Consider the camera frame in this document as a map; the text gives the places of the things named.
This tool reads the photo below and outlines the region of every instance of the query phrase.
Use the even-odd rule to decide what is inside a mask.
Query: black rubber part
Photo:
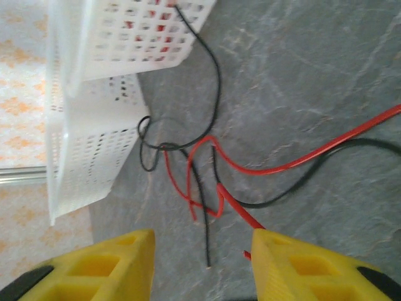
[[[0,290],[1,301],[17,301],[55,268],[44,265],[26,272]]]
[[[357,270],[392,301],[401,301],[401,285],[389,276],[367,267],[358,267]]]

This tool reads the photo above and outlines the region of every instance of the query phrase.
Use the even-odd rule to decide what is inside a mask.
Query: black wire
[[[165,146],[176,146],[177,144],[175,143],[163,143]],[[180,149],[179,150],[182,155],[184,155],[185,159],[188,161],[188,153],[185,149]],[[209,247],[209,218],[207,217],[207,211],[206,211],[206,201],[205,201],[205,195],[204,195],[204,190],[202,187],[202,181],[201,177],[198,173],[198,170],[195,166],[195,164],[192,162],[191,167],[190,167],[192,174],[194,175],[195,182],[198,186],[198,191],[199,191],[199,198],[200,198],[200,203],[202,204],[202,211],[203,211],[203,218],[205,222],[205,251],[206,251],[206,265],[207,267],[211,267],[211,258],[210,258],[210,247]]]
[[[318,169],[325,163],[332,155],[336,154],[337,152],[347,149],[349,147],[355,147],[355,146],[375,146],[380,149],[386,149],[388,151],[392,151],[396,155],[401,156],[401,147],[397,146],[396,144],[382,141],[382,140],[377,140],[377,139],[369,139],[369,138],[358,138],[358,139],[350,139],[346,140],[343,143],[337,145],[336,147],[322,153],[319,157],[316,158],[314,161],[313,165],[301,176],[299,180],[297,180],[290,188],[285,190],[283,193],[280,193],[278,196],[274,197],[273,199],[270,199],[269,201],[265,201],[262,203],[258,204],[251,204],[251,203],[245,203],[242,201],[237,202],[244,208],[266,208],[268,206],[271,206],[275,202],[277,202],[279,199],[284,197],[287,194],[294,193],[297,191],[300,187],[306,184],[311,177],[318,171]],[[216,162],[216,151],[214,150],[212,153],[213,156],[213,170],[214,170],[214,177],[216,178],[217,182],[220,182],[220,177],[217,173],[217,162]]]
[[[189,22],[186,20],[186,18],[184,17],[184,15],[181,13],[181,10],[178,8],[177,5],[174,6],[175,10],[177,11],[177,14],[181,17],[182,21],[185,23],[185,25],[188,27],[188,29],[190,30],[190,32],[196,37],[196,39],[198,40],[198,42],[203,46],[203,48],[206,50],[206,52],[209,54],[210,58],[213,61],[213,65],[216,69],[216,76],[217,76],[217,91],[216,91],[216,100],[214,102],[214,109],[213,109],[213,114],[212,114],[212,118],[211,121],[209,122],[209,125],[207,126],[206,130],[203,131],[203,133],[201,133],[200,136],[198,136],[197,138],[195,138],[194,140],[187,142],[185,144],[181,144],[178,145],[176,144],[175,146],[169,146],[169,147],[163,147],[161,144],[160,145],[153,145],[153,144],[149,144],[146,140],[145,140],[145,135],[141,134],[140,132],[140,127],[142,125],[142,123],[149,119],[149,122],[147,124],[147,127],[152,123],[152,118],[150,116],[145,116],[139,123],[137,126],[137,131],[138,131],[138,135],[139,138],[141,139],[142,143],[145,144],[147,147],[151,148],[151,149],[156,149],[158,151],[176,151],[176,150],[180,150],[180,149],[186,149],[187,147],[190,147],[192,145],[194,145],[196,142],[202,140],[213,128],[216,119],[217,119],[217,111],[219,108],[219,103],[220,103],[220,97],[221,97],[221,71],[220,71],[220,65],[219,62],[217,61],[217,58],[215,57],[215,55],[213,54],[213,51],[209,48],[209,46],[206,44],[206,42],[201,38],[201,36],[199,36],[195,30],[192,28],[192,26],[189,24]]]
[[[209,122],[209,125],[207,126],[206,130],[201,133],[200,136],[195,138],[194,140],[187,142],[185,144],[175,144],[171,142],[164,142],[159,145],[153,145],[149,144],[145,138],[146,134],[148,132],[148,129],[150,127],[150,124],[152,123],[152,118],[151,116],[145,116],[144,118],[141,119],[141,121],[137,125],[137,132],[140,141],[140,146],[139,146],[139,161],[141,167],[144,169],[144,171],[147,172],[152,172],[156,169],[157,164],[160,159],[160,151],[180,151],[181,154],[183,154],[187,159],[188,159],[188,153],[184,150],[187,147],[190,147],[194,145],[196,142],[202,140],[213,128],[216,119],[217,119],[217,113],[218,113],[218,108],[219,108],[219,103],[220,103],[220,97],[221,97],[221,71],[220,71],[220,65],[219,62],[217,61],[217,58],[213,54],[212,50],[209,48],[209,46],[206,44],[206,42],[199,36],[195,30],[192,28],[192,26],[189,24],[189,22],[186,20],[184,15],[182,14],[181,10],[178,8],[178,6],[174,6],[175,10],[177,11],[178,15],[181,17],[182,21],[185,23],[185,25],[188,27],[190,32],[196,37],[198,42],[203,46],[203,48],[206,50],[206,52],[209,54],[210,58],[213,61],[213,65],[216,69],[216,77],[217,77],[217,91],[216,91],[216,99],[214,102],[214,109],[213,109],[213,114],[211,121]],[[141,125],[148,120],[148,124],[144,127],[143,132],[141,132]],[[156,153],[153,158],[153,163],[150,167],[146,167],[145,163],[143,162],[143,146],[146,145],[150,149],[155,149]],[[198,190],[199,190],[199,197],[200,201],[202,203],[202,210],[203,210],[203,215],[204,215],[204,222],[205,222],[205,249],[206,249],[206,264],[207,267],[211,266],[211,260],[210,260],[210,252],[209,252],[209,222],[208,222],[208,217],[207,217],[207,212],[206,212],[206,203],[205,203],[205,197],[204,197],[204,192],[202,188],[202,183],[201,183],[201,178],[199,177],[199,173],[197,172],[197,169],[195,165],[192,163],[191,165],[191,171],[195,177],[196,183],[198,185]]]

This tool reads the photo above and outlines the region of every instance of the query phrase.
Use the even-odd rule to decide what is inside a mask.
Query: white plastic basket
[[[177,66],[216,0],[59,0],[56,2],[62,77],[68,93],[81,82]]]
[[[54,224],[56,217],[110,192],[137,139],[136,125],[148,110],[136,75],[87,81],[76,97],[67,96],[60,85],[51,24],[48,34],[46,147],[49,212]]]

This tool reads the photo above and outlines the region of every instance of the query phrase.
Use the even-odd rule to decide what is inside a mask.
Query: metal rod
[[[46,182],[45,166],[0,169],[0,185],[44,182]]]

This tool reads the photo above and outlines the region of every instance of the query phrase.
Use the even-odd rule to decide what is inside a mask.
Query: patterned wall
[[[34,265],[93,243],[89,210],[49,227],[46,185],[0,187],[0,289]]]
[[[43,166],[46,3],[0,0],[0,168]],[[0,288],[93,243],[88,208],[49,227],[45,185],[0,187]]]
[[[0,168],[45,165],[46,11],[0,0]]]

